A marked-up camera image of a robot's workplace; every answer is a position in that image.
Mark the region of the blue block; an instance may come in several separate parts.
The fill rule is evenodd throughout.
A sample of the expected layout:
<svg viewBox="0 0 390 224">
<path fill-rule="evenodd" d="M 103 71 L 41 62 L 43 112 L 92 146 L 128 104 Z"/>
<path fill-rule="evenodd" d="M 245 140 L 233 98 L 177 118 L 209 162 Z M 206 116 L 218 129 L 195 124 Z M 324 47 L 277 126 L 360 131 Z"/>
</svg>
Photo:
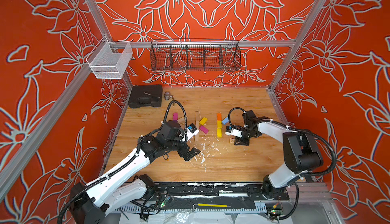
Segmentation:
<svg viewBox="0 0 390 224">
<path fill-rule="evenodd" d="M 222 120 L 222 124 L 223 125 L 226 125 L 226 124 L 228 124 L 229 123 L 229 118 L 228 117 L 226 117 L 226 118 L 224 118 L 223 120 Z"/>
</svg>

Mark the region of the magenta block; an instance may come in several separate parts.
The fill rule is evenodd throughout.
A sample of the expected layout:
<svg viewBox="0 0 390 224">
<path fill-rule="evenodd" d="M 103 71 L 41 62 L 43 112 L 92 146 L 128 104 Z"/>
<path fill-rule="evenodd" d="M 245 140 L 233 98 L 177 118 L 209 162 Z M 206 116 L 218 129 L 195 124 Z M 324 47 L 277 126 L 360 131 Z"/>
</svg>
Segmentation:
<svg viewBox="0 0 390 224">
<path fill-rule="evenodd" d="M 177 121 L 178 120 L 178 113 L 173 113 L 173 120 L 174 121 Z"/>
<path fill-rule="evenodd" d="M 209 132 L 209 130 L 203 125 L 200 125 L 199 130 L 202 131 L 204 134 L 208 134 Z"/>
</svg>

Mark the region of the orange block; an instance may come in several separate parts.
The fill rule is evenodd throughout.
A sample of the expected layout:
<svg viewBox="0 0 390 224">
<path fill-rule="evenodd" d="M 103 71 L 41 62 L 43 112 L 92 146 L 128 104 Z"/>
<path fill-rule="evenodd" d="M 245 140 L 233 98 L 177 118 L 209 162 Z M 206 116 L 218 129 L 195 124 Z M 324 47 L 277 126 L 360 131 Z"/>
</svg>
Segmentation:
<svg viewBox="0 0 390 224">
<path fill-rule="evenodd" d="M 222 114 L 221 113 L 217 113 L 217 121 L 222 121 Z"/>
</svg>

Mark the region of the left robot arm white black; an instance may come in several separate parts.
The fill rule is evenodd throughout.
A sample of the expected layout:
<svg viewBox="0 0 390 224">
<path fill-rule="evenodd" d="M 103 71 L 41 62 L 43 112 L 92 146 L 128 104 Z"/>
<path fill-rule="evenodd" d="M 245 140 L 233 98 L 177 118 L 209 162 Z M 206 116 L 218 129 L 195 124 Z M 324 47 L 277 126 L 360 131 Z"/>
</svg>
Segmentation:
<svg viewBox="0 0 390 224">
<path fill-rule="evenodd" d="M 187 144 L 199 133 L 195 125 L 185 122 L 182 128 L 167 117 L 166 113 L 159 128 L 141 135 L 133 151 L 108 172 L 87 184 L 74 185 L 69 201 L 58 214 L 57 223 L 61 224 L 65 214 L 70 212 L 77 224 L 100 224 L 112 211 L 143 198 L 155 186 L 147 175 L 127 183 L 140 170 L 160 157 L 167 158 L 172 151 L 185 161 L 198 155 L 201 151 Z"/>
</svg>

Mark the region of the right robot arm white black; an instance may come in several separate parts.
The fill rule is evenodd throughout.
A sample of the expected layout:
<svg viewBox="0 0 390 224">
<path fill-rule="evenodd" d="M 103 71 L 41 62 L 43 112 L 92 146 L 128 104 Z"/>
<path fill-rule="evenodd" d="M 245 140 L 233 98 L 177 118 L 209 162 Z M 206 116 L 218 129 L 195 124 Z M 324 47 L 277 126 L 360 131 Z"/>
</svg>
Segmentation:
<svg viewBox="0 0 390 224">
<path fill-rule="evenodd" d="M 264 177 L 261 192 L 264 198 L 273 200 L 298 179 L 307 176 L 324 176 L 336 167 L 337 155 L 330 143 L 309 131 L 290 127 L 271 118 L 257 117 L 252 110 L 232 108 L 227 116 L 225 133 L 234 136 L 234 145 L 249 146 L 252 138 L 268 135 L 282 143 L 284 163 L 273 173 Z M 322 142 L 331 156 L 331 165 L 323 171 L 314 172 L 324 164 L 318 146 Z"/>
</svg>

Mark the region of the metal ball valve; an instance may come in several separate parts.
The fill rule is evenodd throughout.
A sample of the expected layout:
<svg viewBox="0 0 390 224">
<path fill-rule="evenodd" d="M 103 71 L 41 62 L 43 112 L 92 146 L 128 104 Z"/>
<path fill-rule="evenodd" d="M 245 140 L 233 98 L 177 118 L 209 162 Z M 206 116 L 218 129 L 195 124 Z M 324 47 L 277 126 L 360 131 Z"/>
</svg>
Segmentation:
<svg viewBox="0 0 390 224">
<path fill-rule="evenodd" d="M 170 101 L 170 100 L 174 100 L 174 96 L 169 92 L 169 91 L 166 91 L 165 93 L 164 93 L 164 99 L 166 100 L 166 101 Z"/>
</svg>

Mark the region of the yellow pencil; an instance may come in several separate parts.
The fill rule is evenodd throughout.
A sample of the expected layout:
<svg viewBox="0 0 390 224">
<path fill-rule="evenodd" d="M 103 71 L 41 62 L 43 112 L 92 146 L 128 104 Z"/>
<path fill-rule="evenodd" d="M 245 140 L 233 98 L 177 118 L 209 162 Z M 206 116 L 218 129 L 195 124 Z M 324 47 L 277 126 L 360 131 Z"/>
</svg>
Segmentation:
<svg viewBox="0 0 390 224">
<path fill-rule="evenodd" d="M 197 206 L 205 206 L 205 207 L 218 207 L 218 208 L 228 208 L 229 205 L 222 205 L 222 204 L 206 204 L 206 203 L 199 203 Z"/>
</svg>

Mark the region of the black plastic tool case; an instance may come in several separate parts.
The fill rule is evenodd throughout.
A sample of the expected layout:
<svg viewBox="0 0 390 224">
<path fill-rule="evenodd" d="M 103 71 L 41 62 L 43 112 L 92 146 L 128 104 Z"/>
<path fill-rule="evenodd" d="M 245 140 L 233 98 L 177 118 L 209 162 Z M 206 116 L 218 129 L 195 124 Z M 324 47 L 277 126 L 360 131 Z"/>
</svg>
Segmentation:
<svg viewBox="0 0 390 224">
<path fill-rule="evenodd" d="M 130 108 L 161 107 L 162 97 L 162 85 L 133 86 L 128 106 Z"/>
</svg>

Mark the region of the white mesh basket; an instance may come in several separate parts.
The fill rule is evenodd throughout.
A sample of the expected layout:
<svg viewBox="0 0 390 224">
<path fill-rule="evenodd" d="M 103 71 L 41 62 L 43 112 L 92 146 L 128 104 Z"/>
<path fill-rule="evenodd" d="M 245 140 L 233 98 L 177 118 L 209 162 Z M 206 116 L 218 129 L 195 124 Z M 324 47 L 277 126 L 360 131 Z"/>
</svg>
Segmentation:
<svg viewBox="0 0 390 224">
<path fill-rule="evenodd" d="M 133 56 L 130 42 L 113 42 L 103 36 L 86 58 L 97 79 L 122 79 Z"/>
</svg>

